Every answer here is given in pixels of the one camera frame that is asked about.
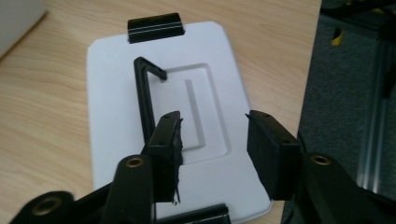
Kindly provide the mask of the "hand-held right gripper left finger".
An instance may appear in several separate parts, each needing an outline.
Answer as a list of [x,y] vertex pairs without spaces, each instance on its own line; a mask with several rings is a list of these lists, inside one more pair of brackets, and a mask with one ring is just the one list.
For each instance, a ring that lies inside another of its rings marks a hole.
[[147,143],[156,203],[179,203],[179,167],[183,164],[182,118],[179,111],[163,115]]

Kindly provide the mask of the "black L-shaped plastic bracket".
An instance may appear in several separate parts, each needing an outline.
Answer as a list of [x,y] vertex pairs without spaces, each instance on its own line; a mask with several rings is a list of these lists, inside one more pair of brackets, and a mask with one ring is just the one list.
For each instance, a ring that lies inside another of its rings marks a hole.
[[144,57],[136,58],[134,60],[134,76],[142,132],[145,142],[150,139],[155,129],[155,119],[153,115],[149,89],[149,73],[159,78],[160,80],[167,79],[167,73],[159,66],[155,65]]

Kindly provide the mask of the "aluminium profile rail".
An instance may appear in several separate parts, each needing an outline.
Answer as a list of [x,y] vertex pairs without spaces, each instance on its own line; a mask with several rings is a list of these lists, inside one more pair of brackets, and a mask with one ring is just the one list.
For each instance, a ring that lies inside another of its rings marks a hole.
[[375,45],[372,89],[361,141],[357,183],[374,193],[379,192],[381,185],[380,174],[388,106],[388,99],[383,96],[383,91],[394,50],[395,45],[388,41],[379,40]]

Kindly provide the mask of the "black stand with yellow tape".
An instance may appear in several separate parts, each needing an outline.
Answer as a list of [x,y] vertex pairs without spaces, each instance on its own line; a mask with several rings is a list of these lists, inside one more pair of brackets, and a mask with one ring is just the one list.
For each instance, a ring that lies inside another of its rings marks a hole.
[[[380,15],[388,18],[382,24],[370,24],[359,15]],[[332,45],[342,43],[346,28],[366,34],[375,33],[379,39],[396,43],[396,0],[346,0],[339,7],[321,8],[320,18],[335,26]]]

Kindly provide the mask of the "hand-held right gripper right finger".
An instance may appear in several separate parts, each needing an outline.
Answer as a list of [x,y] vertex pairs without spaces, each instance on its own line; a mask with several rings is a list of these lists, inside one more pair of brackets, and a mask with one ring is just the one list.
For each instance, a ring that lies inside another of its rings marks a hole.
[[250,110],[247,114],[247,153],[273,201],[289,201],[301,158],[298,140],[273,116]]

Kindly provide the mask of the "black binder clip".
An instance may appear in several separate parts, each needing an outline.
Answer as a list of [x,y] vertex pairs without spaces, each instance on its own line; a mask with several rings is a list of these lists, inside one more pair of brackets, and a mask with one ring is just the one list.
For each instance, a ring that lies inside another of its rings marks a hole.
[[229,209],[224,204],[160,218],[156,224],[232,224]]
[[178,13],[132,19],[127,23],[130,44],[184,35],[185,30]]

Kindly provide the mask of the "white plastic board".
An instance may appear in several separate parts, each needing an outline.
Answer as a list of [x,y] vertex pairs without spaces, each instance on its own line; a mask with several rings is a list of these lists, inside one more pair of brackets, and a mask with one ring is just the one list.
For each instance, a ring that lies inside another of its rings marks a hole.
[[144,145],[134,77],[143,57],[167,73],[148,76],[154,117],[179,111],[183,164],[177,205],[159,218],[225,204],[233,224],[268,213],[272,203],[247,153],[248,98],[230,41],[213,21],[185,25],[184,35],[130,44],[126,35],[88,49],[88,104],[93,184],[109,183],[116,166]]

